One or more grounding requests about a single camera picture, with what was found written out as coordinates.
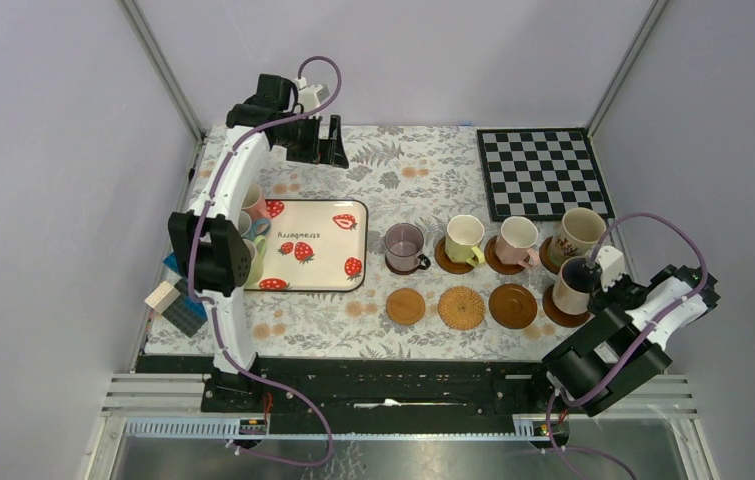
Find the lilac cup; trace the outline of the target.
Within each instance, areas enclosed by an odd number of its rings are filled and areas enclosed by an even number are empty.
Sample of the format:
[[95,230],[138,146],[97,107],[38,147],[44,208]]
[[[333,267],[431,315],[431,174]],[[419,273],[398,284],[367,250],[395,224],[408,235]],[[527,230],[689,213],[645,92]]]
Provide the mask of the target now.
[[554,305],[567,315],[583,315],[588,312],[591,293],[600,284],[600,270],[591,267],[587,257],[575,257],[565,261],[554,284]]

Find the large cream cup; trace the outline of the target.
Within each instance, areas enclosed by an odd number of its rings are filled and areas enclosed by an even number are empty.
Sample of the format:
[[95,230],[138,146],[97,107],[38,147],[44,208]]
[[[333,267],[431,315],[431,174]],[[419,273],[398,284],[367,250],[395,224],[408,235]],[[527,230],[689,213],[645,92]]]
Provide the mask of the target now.
[[598,244],[606,229],[607,223],[596,212],[584,207],[568,210],[549,242],[550,262],[559,269],[567,260],[585,255]]

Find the cream tray with black rim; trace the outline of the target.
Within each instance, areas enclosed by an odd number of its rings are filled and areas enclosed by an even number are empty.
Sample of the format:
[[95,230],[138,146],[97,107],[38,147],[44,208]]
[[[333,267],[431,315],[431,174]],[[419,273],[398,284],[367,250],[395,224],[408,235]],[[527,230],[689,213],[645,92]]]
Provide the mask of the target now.
[[366,271],[368,210],[358,200],[268,199],[262,272],[250,291],[356,290]]

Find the brown ridged wooden coaster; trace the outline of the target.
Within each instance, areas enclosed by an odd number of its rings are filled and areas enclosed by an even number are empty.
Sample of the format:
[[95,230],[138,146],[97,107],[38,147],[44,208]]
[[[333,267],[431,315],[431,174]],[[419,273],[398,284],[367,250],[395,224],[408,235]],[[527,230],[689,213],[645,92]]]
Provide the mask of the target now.
[[524,329],[538,315],[537,300],[525,287],[504,284],[493,290],[488,300],[489,312],[494,320],[507,329]]

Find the white cup pink front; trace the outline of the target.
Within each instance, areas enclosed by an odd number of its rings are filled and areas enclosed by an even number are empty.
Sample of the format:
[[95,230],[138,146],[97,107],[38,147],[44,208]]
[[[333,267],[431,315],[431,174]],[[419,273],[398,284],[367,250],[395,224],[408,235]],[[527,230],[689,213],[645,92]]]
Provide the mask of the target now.
[[507,218],[501,225],[495,243],[495,256],[502,265],[535,268],[540,264],[535,243],[539,232],[534,223],[523,216]]

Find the black white chessboard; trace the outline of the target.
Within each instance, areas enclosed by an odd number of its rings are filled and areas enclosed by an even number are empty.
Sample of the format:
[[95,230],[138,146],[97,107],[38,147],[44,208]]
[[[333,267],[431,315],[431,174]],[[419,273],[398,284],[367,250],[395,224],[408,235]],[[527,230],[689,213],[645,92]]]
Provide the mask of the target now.
[[489,217],[559,221],[573,208],[615,217],[584,128],[479,129]]

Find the purple cup dark handle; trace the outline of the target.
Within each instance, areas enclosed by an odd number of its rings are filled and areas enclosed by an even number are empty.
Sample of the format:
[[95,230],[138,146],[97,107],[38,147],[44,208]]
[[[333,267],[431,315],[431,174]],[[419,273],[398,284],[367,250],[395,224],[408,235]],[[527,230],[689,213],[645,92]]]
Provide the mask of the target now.
[[424,253],[424,236],[421,230],[410,223],[398,223],[391,226],[383,237],[385,256],[391,258],[394,265],[401,270],[412,267],[410,258],[426,257]]

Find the woven rattan coaster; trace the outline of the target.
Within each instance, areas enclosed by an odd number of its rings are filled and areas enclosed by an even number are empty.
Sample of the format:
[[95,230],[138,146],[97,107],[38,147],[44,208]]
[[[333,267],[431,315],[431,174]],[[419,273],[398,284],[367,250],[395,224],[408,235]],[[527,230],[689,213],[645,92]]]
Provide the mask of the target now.
[[464,286],[447,289],[438,302],[438,313],[443,323],[460,331],[478,327],[484,321],[485,311],[482,297]]

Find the white cup yellow handle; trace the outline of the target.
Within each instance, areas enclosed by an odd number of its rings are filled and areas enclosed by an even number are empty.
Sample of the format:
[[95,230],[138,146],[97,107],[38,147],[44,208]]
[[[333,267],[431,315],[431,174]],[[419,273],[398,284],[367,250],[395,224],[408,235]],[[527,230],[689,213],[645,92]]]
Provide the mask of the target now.
[[452,263],[478,267],[485,263],[481,242],[485,236],[482,222],[472,215],[456,215],[447,224],[445,253]]

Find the light bamboo coaster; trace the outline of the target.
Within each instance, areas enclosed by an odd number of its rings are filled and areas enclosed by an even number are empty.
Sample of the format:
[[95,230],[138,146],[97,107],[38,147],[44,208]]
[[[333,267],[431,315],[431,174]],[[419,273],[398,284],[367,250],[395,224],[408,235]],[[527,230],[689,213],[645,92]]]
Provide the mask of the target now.
[[410,326],[420,321],[426,312],[424,297],[411,288],[393,291],[386,300],[388,317],[398,325]]

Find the white cup green body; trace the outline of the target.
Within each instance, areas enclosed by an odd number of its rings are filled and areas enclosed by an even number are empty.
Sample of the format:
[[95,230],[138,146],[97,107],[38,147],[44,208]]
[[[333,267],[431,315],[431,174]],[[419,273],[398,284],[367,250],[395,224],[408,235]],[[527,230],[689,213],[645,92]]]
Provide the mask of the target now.
[[245,287],[253,287],[257,285],[263,275],[263,261],[267,251],[267,238],[264,235],[259,235],[253,240],[244,241],[250,254],[250,271],[245,282]]

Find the dark walnut coaster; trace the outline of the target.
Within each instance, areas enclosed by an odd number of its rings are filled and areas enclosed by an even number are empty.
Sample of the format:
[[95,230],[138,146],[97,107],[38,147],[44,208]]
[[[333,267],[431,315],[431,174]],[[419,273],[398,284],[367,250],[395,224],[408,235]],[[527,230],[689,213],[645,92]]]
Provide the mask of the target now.
[[412,262],[412,267],[407,270],[401,270],[398,269],[394,263],[392,262],[391,258],[388,256],[384,257],[384,263],[386,267],[389,269],[389,271],[395,275],[411,275],[413,273],[416,273],[420,270],[426,270],[429,268],[430,262],[426,257],[412,257],[410,258],[410,261]]

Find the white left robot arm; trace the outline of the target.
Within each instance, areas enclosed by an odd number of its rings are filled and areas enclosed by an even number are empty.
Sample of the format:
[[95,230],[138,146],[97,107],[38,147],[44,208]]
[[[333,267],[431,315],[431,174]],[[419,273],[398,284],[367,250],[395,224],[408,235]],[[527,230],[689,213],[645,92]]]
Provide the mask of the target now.
[[334,100],[326,86],[304,77],[262,74],[256,92],[227,114],[224,147],[209,182],[185,212],[170,215],[167,228],[178,270],[189,294],[203,303],[215,336],[214,368],[232,376],[225,398],[241,411],[262,401],[260,380],[244,372],[257,356],[244,306],[251,255],[237,221],[251,184],[271,151],[285,149],[291,162],[348,168],[341,118],[322,129],[320,111]]

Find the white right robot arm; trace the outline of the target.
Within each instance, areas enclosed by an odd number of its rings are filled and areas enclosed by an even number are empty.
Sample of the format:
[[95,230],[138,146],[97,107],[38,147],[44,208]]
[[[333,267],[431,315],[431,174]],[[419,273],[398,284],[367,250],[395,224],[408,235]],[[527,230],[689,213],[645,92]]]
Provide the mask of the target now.
[[579,408],[593,417],[663,373],[672,363],[665,352],[678,329],[714,310],[720,299],[716,278],[698,268],[669,265],[647,286],[624,275],[608,291],[590,296],[593,317],[551,350],[526,386],[528,402],[550,412],[566,398],[590,393],[614,369],[596,352],[600,346],[617,360],[632,344],[633,354],[612,380]]

